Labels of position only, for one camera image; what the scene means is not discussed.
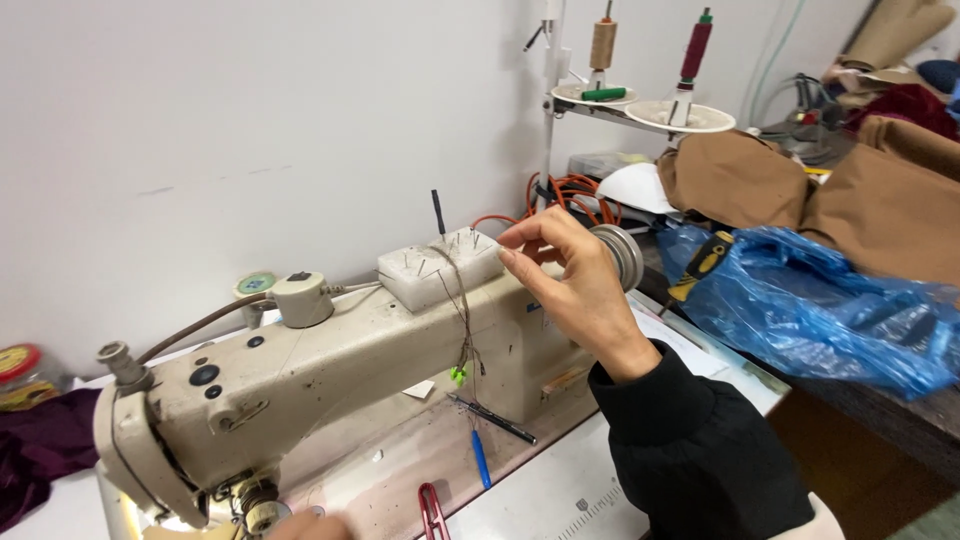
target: red jar lid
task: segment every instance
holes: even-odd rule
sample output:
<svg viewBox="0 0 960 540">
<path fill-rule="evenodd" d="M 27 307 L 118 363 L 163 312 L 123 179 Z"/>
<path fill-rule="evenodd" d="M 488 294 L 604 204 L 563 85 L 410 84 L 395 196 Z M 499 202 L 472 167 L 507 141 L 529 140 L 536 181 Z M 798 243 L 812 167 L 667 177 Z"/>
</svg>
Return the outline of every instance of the red jar lid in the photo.
<svg viewBox="0 0 960 540">
<path fill-rule="evenodd" d="M 34 369 L 40 361 L 40 349 L 21 343 L 0 351 L 0 384 L 6 384 Z"/>
</svg>

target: black jacket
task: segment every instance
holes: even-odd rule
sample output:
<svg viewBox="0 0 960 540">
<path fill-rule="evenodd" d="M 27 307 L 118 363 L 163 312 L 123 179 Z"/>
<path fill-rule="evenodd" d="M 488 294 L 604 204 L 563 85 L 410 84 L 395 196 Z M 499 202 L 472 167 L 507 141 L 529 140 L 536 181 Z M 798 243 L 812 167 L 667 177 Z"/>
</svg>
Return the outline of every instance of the black jacket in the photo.
<svg viewBox="0 0 960 540">
<path fill-rule="evenodd" d="M 596 364 L 589 384 L 624 493 L 650 517 L 654 540 L 766 539 L 812 520 L 793 459 L 763 416 L 653 343 L 663 360 L 644 377 L 614 384 Z"/>
</svg>

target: button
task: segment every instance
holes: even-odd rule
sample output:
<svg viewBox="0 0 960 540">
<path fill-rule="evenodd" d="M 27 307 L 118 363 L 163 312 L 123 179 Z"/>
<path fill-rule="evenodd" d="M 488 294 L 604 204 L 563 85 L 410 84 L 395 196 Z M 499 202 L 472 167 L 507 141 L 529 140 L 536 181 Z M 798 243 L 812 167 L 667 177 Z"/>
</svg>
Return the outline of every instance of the button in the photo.
<svg viewBox="0 0 960 540">
<path fill-rule="evenodd" d="M 206 366 L 200 366 L 190 374 L 190 384 L 194 386 L 207 386 L 213 382 L 218 375 L 220 375 L 220 366 L 206 364 Z"/>
</svg>

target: woman's hand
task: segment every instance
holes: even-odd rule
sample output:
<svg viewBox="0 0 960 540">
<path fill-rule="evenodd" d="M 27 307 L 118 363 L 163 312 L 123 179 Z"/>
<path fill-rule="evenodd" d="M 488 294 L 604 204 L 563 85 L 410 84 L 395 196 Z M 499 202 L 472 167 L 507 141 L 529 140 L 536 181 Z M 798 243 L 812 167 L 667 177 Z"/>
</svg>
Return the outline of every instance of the woman's hand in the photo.
<svg viewBox="0 0 960 540">
<path fill-rule="evenodd" d="M 497 241 L 507 270 L 614 382 L 638 379 L 657 367 L 660 353 L 636 326 L 610 250 L 572 216 L 554 207 L 512 226 Z M 565 269 L 560 281 L 540 269 L 554 260 Z"/>
<path fill-rule="evenodd" d="M 306 510 L 278 523 L 267 540 L 353 540 L 353 533 L 337 516 L 319 518 Z"/>
</svg>

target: pen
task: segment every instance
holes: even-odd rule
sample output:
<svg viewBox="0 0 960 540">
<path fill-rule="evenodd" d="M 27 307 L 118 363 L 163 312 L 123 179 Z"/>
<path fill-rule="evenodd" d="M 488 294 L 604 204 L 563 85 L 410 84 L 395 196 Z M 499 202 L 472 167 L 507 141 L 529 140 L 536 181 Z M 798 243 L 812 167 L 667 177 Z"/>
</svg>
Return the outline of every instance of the pen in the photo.
<svg viewBox="0 0 960 540">
<path fill-rule="evenodd" d="M 476 414 L 477 416 L 479 416 L 480 418 L 483 418 L 484 420 L 490 422 L 491 424 L 494 424 L 495 426 L 507 431 L 508 433 L 511 433 L 523 439 L 524 441 L 530 443 L 531 445 L 537 444 L 537 437 L 531 435 L 530 433 L 524 430 L 521 430 L 517 426 L 514 426 L 510 422 L 507 422 L 503 418 L 500 418 L 499 416 L 486 410 L 484 407 L 477 404 L 472 404 L 468 401 L 464 401 L 463 399 L 460 398 L 460 396 L 451 394 L 449 392 L 447 392 L 446 395 L 449 396 L 450 399 L 456 402 L 458 405 L 466 407 L 467 409 L 469 409 L 470 412 L 472 412 L 473 414 Z"/>
<path fill-rule="evenodd" d="M 480 480 L 483 481 L 483 488 L 490 489 L 490 471 L 487 470 L 487 457 L 483 454 L 483 444 L 480 442 L 480 434 L 473 430 L 473 456 L 477 458 L 477 469 L 480 469 Z"/>
</svg>

